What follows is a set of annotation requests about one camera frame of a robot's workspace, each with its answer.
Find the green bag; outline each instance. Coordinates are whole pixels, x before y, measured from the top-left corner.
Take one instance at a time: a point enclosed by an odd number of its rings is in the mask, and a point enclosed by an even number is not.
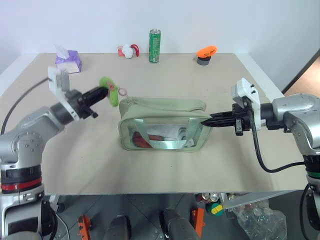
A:
[[[212,129],[201,124],[210,118],[201,100],[127,97],[119,110],[119,134],[126,150],[195,152]]]

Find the green can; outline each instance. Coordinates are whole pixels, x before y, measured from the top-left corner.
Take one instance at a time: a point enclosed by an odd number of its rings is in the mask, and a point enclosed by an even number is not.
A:
[[[159,62],[160,55],[160,39],[161,31],[158,29],[151,29],[149,33],[149,62],[156,64]]]

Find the orange object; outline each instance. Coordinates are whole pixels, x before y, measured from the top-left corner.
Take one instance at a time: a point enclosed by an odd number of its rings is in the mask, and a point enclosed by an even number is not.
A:
[[[199,238],[202,236],[202,228],[206,225],[204,222],[205,210],[203,208],[197,208],[192,210],[192,220],[194,224],[194,229]]]
[[[81,240],[90,240],[90,227],[91,227],[91,220],[90,217],[86,215],[81,215],[78,217],[78,226],[79,232],[78,235],[81,236]]]
[[[216,46],[213,46],[213,45],[207,46],[197,51],[196,56],[199,58],[208,58],[208,57],[211,57],[213,54],[215,54],[217,50],[218,49]]]

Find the orange cap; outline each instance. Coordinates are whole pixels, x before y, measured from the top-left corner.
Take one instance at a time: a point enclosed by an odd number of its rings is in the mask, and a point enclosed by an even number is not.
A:
[[[197,51],[196,56],[199,58],[208,58],[208,57],[211,57],[216,52],[217,52],[217,47],[211,45]]]

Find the green toy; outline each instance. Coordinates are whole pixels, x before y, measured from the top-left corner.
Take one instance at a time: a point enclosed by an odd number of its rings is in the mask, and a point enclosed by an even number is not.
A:
[[[108,98],[113,107],[119,105],[119,98],[118,98],[118,86],[111,80],[111,78],[103,76],[100,78],[99,86],[108,89]]]

